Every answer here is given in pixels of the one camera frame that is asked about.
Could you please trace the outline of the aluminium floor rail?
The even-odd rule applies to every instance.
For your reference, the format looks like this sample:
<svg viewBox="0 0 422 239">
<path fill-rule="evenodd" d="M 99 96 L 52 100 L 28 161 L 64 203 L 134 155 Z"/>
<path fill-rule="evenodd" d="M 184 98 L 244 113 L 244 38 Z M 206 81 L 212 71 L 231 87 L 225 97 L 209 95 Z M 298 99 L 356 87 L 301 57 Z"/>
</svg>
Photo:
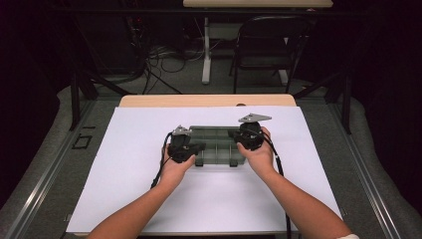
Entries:
<svg viewBox="0 0 422 239">
<path fill-rule="evenodd" d="M 380 225 L 383 231 L 383 234 L 385 235 L 386 239 L 402 239 L 387 208 L 387 205 L 381 197 L 379 190 L 377 189 L 366 167 L 364 158 L 362 157 L 355 141 L 352 138 L 352 135 L 348 134 L 343 127 L 339 107 L 333 104 L 328 104 L 327 106 L 331 115 L 334 118 L 335 124 L 337 125 L 340 134 L 342 135 L 351 152 L 354 170 L 357 173 L 359 181 L 361 182 L 362 188 L 377 218 L 378 224 Z"/>
<path fill-rule="evenodd" d="M 90 115 L 95 101 L 83 103 L 80 121 L 73 130 L 71 106 L 61 103 L 59 112 L 5 205 L 0 209 L 0 239 L 21 239 L 47 196 L 64 163 L 64 156 Z"/>
</svg>

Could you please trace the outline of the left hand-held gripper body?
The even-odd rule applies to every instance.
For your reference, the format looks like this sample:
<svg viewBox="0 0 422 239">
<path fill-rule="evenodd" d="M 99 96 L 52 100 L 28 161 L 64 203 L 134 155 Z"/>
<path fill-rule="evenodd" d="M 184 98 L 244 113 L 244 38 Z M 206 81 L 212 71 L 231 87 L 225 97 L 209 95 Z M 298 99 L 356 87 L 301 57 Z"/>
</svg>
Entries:
<svg viewBox="0 0 422 239">
<path fill-rule="evenodd" d="M 167 148 L 168 155 L 177 163 L 186 161 L 189 157 L 189 142 L 191 130 L 179 125 L 172 133 Z"/>
</svg>

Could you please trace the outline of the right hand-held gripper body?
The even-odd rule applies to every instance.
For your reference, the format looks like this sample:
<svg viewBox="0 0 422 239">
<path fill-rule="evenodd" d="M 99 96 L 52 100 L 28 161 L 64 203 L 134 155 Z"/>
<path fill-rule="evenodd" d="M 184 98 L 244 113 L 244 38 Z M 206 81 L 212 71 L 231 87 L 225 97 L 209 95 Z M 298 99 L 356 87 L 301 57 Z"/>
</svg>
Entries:
<svg viewBox="0 0 422 239">
<path fill-rule="evenodd" d="M 271 117 L 248 114 L 239 119 L 240 127 L 236 132 L 236 141 L 248 150 L 260 148 L 264 142 L 270 143 L 268 135 L 262 131 L 260 121 L 270 120 Z"/>
</svg>

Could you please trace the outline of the white-legged desk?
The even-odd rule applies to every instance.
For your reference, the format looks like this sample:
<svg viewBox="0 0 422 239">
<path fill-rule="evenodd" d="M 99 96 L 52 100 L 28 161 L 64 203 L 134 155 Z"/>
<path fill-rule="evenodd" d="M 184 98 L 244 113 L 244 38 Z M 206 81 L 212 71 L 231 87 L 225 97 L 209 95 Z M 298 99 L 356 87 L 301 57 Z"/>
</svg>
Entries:
<svg viewBox="0 0 422 239">
<path fill-rule="evenodd" d="M 333 6 L 332 0 L 183 0 L 185 8 L 194 10 L 262 10 L 262 9 L 325 9 Z M 211 39 L 234 40 L 239 23 L 214 23 L 204 17 L 204 62 L 202 84 L 211 80 Z"/>
</svg>

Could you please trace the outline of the dark cabinet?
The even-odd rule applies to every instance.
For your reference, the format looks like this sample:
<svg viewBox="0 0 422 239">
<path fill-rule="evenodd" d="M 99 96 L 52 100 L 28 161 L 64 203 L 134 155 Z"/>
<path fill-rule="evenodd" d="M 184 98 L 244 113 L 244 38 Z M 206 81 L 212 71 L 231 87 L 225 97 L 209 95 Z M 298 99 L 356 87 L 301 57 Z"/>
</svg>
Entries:
<svg viewBox="0 0 422 239">
<path fill-rule="evenodd" d="M 101 74 L 130 75 L 136 71 L 136 55 L 122 17 L 80 15 L 78 21 Z"/>
</svg>

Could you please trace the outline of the black metal stand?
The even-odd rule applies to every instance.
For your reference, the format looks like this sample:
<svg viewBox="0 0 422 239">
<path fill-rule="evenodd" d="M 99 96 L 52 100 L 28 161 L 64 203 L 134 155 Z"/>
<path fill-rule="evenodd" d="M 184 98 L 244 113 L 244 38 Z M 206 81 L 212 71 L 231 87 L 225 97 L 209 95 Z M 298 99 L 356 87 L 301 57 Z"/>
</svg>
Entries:
<svg viewBox="0 0 422 239">
<path fill-rule="evenodd" d="M 72 124 L 70 130 L 74 130 L 81 121 L 81 105 L 80 93 L 89 100 L 94 101 L 98 98 L 99 93 L 95 88 L 95 84 L 100 84 L 120 96 L 129 95 L 129 91 L 113 84 L 112 82 L 101 77 L 92 71 L 86 69 L 75 68 L 71 77 L 71 103 L 72 103 Z"/>
<path fill-rule="evenodd" d="M 328 90 L 324 95 L 324 100 L 328 104 L 335 103 L 339 97 L 341 100 L 341 116 L 340 122 L 344 130 L 351 134 L 350 130 L 350 104 L 351 104 L 351 86 L 352 75 L 350 71 L 340 71 L 334 73 L 312 85 L 294 94 L 294 98 L 301 99 L 310 93 L 316 91 L 320 87 L 328 86 Z"/>
</svg>

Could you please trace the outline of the grey plastic compartment box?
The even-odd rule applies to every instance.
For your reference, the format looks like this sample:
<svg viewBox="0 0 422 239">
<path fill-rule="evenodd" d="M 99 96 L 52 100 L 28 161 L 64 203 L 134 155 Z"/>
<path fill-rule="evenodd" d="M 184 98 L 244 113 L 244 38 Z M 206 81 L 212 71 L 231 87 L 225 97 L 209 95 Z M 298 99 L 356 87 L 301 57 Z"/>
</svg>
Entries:
<svg viewBox="0 0 422 239">
<path fill-rule="evenodd" d="M 195 165 L 226 164 L 237 167 L 244 164 L 246 158 L 239 152 L 233 137 L 233 132 L 238 129 L 237 126 L 192 126 L 190 142 L 205 145 L 196 155 Z"/>
</svg>

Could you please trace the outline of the person's left hand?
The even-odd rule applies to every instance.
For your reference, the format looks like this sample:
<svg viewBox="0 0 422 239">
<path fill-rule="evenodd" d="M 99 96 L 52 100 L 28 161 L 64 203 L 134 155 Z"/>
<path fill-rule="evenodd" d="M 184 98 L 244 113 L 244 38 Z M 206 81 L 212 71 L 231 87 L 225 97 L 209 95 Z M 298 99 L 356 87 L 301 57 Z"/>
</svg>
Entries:
<svg viewBox="0 0 422 239">
<path fill-rule="evenodd" d="M 185 172 L 195 163 L 195 155 L 192 154 L 186 161 L 178 163 L 164 151 L 164 164 L 158 186 L 167 190 L 174 190 L 182 181 Z"/>
</svg>

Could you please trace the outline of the white table sheet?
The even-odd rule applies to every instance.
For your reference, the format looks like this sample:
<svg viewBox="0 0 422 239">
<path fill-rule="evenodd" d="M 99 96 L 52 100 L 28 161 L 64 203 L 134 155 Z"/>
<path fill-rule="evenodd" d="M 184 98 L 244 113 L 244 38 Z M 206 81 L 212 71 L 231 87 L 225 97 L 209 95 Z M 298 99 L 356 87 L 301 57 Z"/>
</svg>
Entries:
<svg viewBox="0 0 422 239">
<path fill-rule="evenodd" d="M 87 233 L 150 187 L 166 135 L 177 126 L 235 126 L 265 116 L 285 177 L 332 211 L 338 209 L 314 140 L 298 107 L 117 108 L 69 226 Z M 249 164 L 191 167 L 143 232 L 255 234 L 282 232 L 285 212 Z"/>
</svg>

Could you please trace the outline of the black metal crossbar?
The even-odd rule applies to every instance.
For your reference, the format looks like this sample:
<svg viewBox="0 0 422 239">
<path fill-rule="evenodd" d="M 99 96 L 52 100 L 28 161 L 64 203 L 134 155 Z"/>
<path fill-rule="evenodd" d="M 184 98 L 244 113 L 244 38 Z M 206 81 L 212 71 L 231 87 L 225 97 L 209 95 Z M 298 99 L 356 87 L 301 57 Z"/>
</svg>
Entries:
<svg viewBox="0 0 422 239">
<path fill-rule="evenodd" d="M 368 11 L 300 11 L 283 9 L 252 9 L 252 8 L 183 8 L 183 9 L 77 9 L 77 8 L 49 8 L 49 12 L 56 14 L 89 14 L 89 15 L 146 15 L 146 16 L 247 16 L 247 15 L 300 15 L 311 17 L 366 17 Z"/>
</svg>

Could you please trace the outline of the black folding chair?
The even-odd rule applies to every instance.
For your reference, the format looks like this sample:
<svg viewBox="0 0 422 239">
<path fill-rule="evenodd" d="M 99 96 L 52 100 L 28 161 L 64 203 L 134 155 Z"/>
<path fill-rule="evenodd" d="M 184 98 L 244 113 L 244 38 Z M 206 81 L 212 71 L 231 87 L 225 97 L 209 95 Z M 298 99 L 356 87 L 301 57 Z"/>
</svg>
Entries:
<svg viewBox="0 0 422 239">
<path fill-rule="evenodd" d="M 301 16 L 257 16 L 246 21 L 238 31 L 229 72 L 234 75 L 233 93 L 237 93 L 240 70 L 285 70 L 287 93 L 312 26 Z"/>
</svg>

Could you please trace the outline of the person's right hand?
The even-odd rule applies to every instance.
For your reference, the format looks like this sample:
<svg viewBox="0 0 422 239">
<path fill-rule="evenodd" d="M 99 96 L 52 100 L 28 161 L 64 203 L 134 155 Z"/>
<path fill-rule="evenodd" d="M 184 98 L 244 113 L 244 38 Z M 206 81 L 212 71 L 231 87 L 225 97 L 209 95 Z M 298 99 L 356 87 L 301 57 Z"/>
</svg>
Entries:
<svg viewBox="0 0 422 239">
<path fill-rule="evenodd" d="M 240 142 L 237 143 L 237 146 L 240 153 L 245 156 L 248 160 L 251 168 L 257 173 L 257 175 L 261 179 L 265 179 L 266 177 L 276 173 L 276 171 L 273 166 L 273 150 L 269 145 L 271 134 L 263 126 L 261 127 L 261 130 L 264 134 L 265 139 L 263 144 L 258 149 L 246 149 Z"/>
</svg>

